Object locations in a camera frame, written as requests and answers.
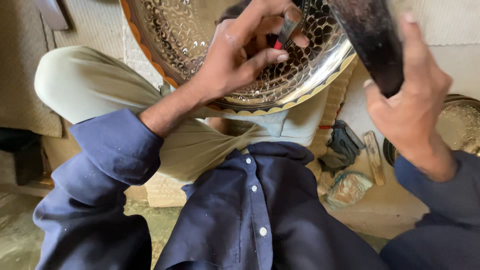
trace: brass tray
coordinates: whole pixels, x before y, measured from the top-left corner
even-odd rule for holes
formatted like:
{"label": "brass tray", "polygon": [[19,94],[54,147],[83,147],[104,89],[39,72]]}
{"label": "brass tray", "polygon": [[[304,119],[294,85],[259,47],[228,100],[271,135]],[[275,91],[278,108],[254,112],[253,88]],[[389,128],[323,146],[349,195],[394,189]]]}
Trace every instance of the brass tray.
{"label": "brass tray", "polygon": [[[175,88],[201,67],[216,20],[238,0],[120,0],[140,48]],[[355,57],[347,36],[323,0],[303,0],[306,48],[289,41],[286,63],[265,68],[252,84],[208,107],[239,115],[262,115],[293,107],[320,92]]]}

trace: white button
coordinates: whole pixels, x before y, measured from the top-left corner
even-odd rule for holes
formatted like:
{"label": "white button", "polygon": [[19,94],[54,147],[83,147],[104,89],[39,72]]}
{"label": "white button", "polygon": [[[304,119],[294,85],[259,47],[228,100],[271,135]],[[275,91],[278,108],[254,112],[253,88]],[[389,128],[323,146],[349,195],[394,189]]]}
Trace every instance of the white button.
{"label": "white button", "polygon": [[261,236],[267,235],[267,229],[264,228],[264,227],[262,227],[262,228],[260,229],[260,235],[261,235]]}

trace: fingernail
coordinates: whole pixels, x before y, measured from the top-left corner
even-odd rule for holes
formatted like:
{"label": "fingernail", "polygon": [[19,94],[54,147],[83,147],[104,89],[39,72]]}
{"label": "fingernail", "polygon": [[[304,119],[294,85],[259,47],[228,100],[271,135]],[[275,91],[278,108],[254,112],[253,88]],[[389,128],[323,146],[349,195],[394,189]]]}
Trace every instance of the fingernail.
{"label": "fingernail", "polygon": [[366,80],[364,83],[363,83],[363,88],[366,88],[368,85],[370,85],[371,83],[373,83],[373,80],[372,79],[368,79]]}
{"label": "fingernail", "polygon": [[276,60],[278,62],[284,62],[288,59],[288,54],[284,53],[284,54],[280,54],[279,56],[277,56]]}
{"label": "fingernail", "polygon": [[403,13],[403,17],[404,17],[406,22],[411,23],[411,24],[417,21],[415,19],[415,16],[413,15],[413,12],[411,12],[411,11]]}

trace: metal dish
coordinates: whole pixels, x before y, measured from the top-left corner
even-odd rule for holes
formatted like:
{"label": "metal dish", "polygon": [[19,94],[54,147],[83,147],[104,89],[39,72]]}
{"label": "metal dish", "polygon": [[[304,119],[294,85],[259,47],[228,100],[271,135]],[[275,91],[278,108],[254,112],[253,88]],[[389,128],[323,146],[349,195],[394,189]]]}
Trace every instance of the metal dish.
{"label": "metal dish", "polygon": [[[174,87],[201,67],[216,20],[238,0],[120,0],[130,28],[157,71]],[[267,67],[252,84],[209,107],[240,115],[290,108],[324,89],[355,57],[323,0],[305,0],[302,28],[307,48],[286,44],[290,59]]]}
{"label": "metal dish", "polygon": [[[448,95],[436,129],[452,150],[480,156],[480,101],[458,94]],[[390,165],[400,155],[387,139],[383,152]]]}

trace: hand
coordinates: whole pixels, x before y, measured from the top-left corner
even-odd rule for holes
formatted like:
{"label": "hand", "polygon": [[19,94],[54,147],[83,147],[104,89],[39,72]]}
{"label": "hand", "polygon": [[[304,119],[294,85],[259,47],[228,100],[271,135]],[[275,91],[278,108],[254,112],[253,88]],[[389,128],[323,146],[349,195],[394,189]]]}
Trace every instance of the hand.
{"label": "hand", "polygon": [[436,64],[412,14],[404,14],[400,26],[405,81],[389,99],[372,80],[365,82],[368,113],[403,157],[432,180],[447,181],[456,173],[456,162],[435,126],[452,78]]}
{"label": "hand", "polygon": [[[285,14],[299,16],[301,11],[291,0],[253,0],[237,19],[217,26],[205,62],[190,81],[203,104],[251,83],[267,65],[288,59],[287,51],[270,48],[265,38],[280,32],[283,18],[279,16]],[[309,42],[299,29],[291,38],[301,47]],[[248,59],[245,48],[251,52],[252,46],[259,52]]]}

